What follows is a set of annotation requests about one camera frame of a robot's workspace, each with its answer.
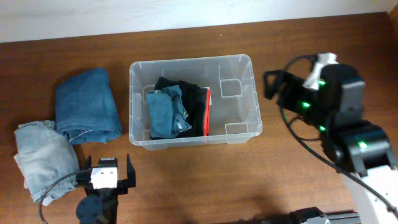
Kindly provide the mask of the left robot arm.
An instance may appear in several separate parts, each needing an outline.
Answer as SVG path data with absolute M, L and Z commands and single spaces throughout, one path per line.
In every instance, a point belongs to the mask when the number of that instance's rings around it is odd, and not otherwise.
M 76 207 L 79 222 L 116 224 L 118 196 L 127 194 L 129 188 L 127 179 L 118 179 L 118 160 L 101 158 L 97 166 L 92 166 L 89 157 L 76 175 L 76 181 L 86 193 Z

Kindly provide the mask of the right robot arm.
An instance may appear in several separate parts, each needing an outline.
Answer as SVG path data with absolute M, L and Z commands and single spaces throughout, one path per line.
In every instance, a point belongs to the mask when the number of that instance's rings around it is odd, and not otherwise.
M 185 77 L 187 71 L 168 61 L 137 62 L 130 70 L 129 139 L 146 149 L 204 144 L 239 144 L 262 131 L 252 66 L 238 80 L 237 98 L 248 104 L 237 123 L 226 123 L 223 134 L 207 137 L 154 140 L 150 136 L 147 92 L 159 78 Z M 278 96 L 281 111 L 294 112 L 320 133 L 323 154 L 319 159 L 342 175 L 362 222 L 397 222 L 397 159 L 387 134 L 363 119 L 365 82 L 355 68 L 332 64 L 314 68 L 315 85 L 287 70 L 267 71 L 265 96 Z

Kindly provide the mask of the small blue garment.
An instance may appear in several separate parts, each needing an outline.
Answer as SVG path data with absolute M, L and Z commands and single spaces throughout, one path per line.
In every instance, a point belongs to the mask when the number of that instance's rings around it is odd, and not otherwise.
M 182 91 L 178 85 L 148 92 L 146 102 L 152 139 L 176 138 L 180 133 L 192 128 L 187 121 L 188 113 L 183 105 Z

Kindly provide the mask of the black garment with red band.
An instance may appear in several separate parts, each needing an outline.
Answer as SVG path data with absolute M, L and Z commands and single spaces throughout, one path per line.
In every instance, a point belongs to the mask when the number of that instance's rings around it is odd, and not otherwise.
M 207 136 L 211 90 L 182 90 L 178 85 L 147 94 L 150 138 L 174 139 Z

